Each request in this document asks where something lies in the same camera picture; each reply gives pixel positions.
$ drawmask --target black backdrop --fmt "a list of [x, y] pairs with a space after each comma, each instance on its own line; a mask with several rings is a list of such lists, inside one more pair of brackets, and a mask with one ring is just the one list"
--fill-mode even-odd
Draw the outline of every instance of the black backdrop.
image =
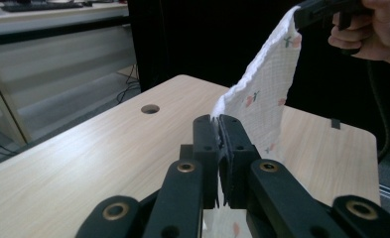
[[[295, 0], [129, 0], [143, 90], [178, 74], [235, 84]], [[385, 133], [366, 61], [328, 45], [330, 26], [302, 29], [303, 44], [287, 105], [365, 129], [383, 147]], [[390, 112], [390, 65], [375, 67]]]

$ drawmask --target human hand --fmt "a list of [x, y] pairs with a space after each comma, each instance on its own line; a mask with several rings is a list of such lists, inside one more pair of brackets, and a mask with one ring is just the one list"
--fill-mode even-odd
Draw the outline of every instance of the human hand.
[[373, 14], [354, 16], [349, 28], [338, 29], [339, 14], [333, 16], [335, 26], [328, 43], [341, 49], [360, 49], [354, 57], [390, 62], [390, 0], [362, 0]]

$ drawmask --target black tool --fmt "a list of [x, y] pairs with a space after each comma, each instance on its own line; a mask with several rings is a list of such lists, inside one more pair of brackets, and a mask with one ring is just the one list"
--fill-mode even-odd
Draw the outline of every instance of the black tool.
[[[299, 4], [300, 9], [294, 13], [296, 28], [306, 26], [323, 20], [323, 23], [331, 20], [335, 13], [339, 13], [339, 30], [347, 29], [353, 15], [371, 14], [371, 10], [364, 8], [360, 0], [308, 0]], [[359, 49], [341, 50], [344, 55], [357, 54]]]

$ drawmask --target white cloth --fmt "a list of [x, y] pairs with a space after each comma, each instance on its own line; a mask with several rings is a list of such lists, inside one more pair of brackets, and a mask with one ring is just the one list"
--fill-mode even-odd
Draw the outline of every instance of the white cloth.
[[[301, 49], [302, 38], [294, 23], [297, 9], [286, 13], [239, 82], [218, 99], [211, 112], [212, 117], [226, 114], [240, 120], [262, 159], [283, 162], [275, 151], [283, 105]], [[245, 210], [222, 206], [206, 210], [204, 224], [203, 237], [251, 237]]]

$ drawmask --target wooden table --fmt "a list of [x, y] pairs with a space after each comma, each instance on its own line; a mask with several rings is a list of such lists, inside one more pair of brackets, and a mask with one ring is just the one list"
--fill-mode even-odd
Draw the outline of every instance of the wooden table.
[[[0, 237], [73, 237], [101, 200], [158, 189], [193, 120], [227, 88], [178, 76], [0, 164]], [[160, 110], [145, 114], [155, 104]], [[375, 138], [287, 107], [281, 153], [316, 198], [353, 193], [379, 203]]]

